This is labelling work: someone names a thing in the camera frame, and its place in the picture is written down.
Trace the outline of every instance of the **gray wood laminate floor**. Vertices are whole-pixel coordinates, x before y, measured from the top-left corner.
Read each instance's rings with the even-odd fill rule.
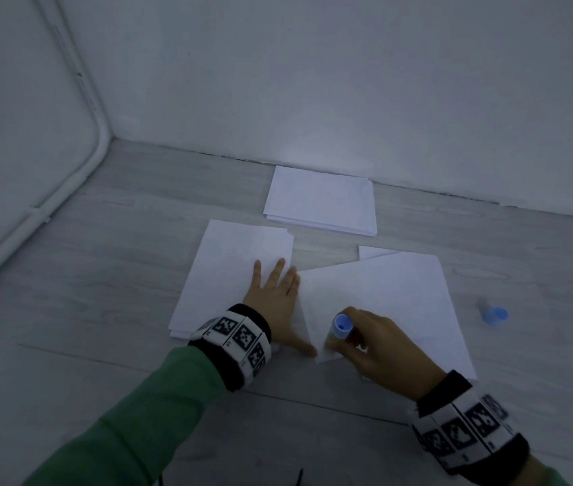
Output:
[[[0,270],[0,484],[19,483],[178,345],[172,310],[210,218],[262,215],[273,166],[116,140]],[[300,269],[357,245],[436,254],[479,380],[573,484],[573,218],[375,185],[376,237],[288,226]],[[506,307],[485,325],[476,301]],[[280,351],[214,405],[166,484],[443,485],[402,423],[410,404],[346,361]]]

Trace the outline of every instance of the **right hand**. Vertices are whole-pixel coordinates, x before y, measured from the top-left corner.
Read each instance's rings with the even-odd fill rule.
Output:
[[[390,319],[354,307],[341,314],[352,319],[354,329],[345,341],[330,338],[327,347],[375,383],[417,401],[446,375]],[[367,352],[357,346],[367,347]]]

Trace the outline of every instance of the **white pipe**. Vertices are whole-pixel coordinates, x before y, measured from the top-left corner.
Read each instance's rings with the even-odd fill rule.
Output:
[[[59,8],[57,0],[36,1],[60,49],[64,53],[66,62],[73,72],[75,81],[80,87],[91,110],[93,119],[95,119],[97,125],[98,139],[93,153],[87,158],[86,162],[66,178],[41,204],[28,208],[28,211],[26,211],[28,217],[0,242],[0,266],[7,261],[10,255],[14,253],[42,223],[49,220],[53,211],[64,203],[64,201],[84,183],[91,172],[102,163],[112,137],[104,109],[100,104],[93,83],[88,77],[86,67],[77,53],[71,33],[65,23],[64,15]]]

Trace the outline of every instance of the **white paper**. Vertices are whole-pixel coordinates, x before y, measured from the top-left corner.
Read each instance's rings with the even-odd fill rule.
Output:
[[[278,166],[264,214],[274,221],[376,235],[374,187],[365,178]]]
[[[257,227],[210,220],[169,324],[175,338],[189,336],[208,320],[241,303],[256,259],[262,283],[281,258],[282,275],[291,264],[293,236],[285,228]]]
[[[444,272],[436,256],[360,246],[371,259],[301,271],[298,296],[316,361],[339,358],[324,349],[334,316],[345,307],[394,320],[445,371],[475,379]]]

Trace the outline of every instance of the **green sweatshirt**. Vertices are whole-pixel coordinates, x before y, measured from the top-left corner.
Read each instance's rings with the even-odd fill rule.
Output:
[[[195,347],[172,350],[162,366],[32,475],[37,485],[151,485],[192,433],[205,408],[226,391]],[[567,486],[556,471],[546,486]]]

